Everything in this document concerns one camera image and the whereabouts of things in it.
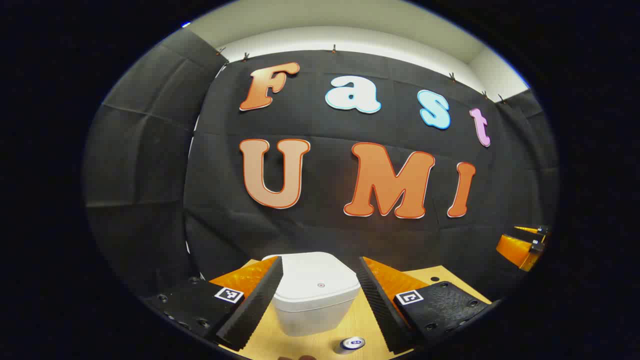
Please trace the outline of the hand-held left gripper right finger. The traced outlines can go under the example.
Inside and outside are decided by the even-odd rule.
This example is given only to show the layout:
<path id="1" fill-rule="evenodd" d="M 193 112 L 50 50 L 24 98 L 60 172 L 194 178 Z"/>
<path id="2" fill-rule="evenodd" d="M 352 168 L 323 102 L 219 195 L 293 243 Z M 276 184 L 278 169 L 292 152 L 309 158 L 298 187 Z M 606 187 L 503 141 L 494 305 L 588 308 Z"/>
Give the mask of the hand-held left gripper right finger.
<path id="1" fill-rule="evenodd" d="M 438 346 L 493 310 L 450 281 L 427 284 L 364 256 L 356 276 L 394 354 Z"/>

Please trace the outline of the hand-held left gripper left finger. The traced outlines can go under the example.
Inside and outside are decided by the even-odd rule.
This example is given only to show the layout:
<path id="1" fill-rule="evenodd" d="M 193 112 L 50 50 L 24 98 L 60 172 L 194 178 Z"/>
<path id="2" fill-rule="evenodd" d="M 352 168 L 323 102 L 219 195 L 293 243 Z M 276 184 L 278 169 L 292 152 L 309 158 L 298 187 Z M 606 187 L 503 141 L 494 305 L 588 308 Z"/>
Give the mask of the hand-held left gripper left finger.
<path id="1" fill-rule="evenodd" d="M 239 351 L 258 327 L 282 276 L 282 257 L 272 256 L 212 280 L 192 277 L 143 301 L 196 337 Z"/>

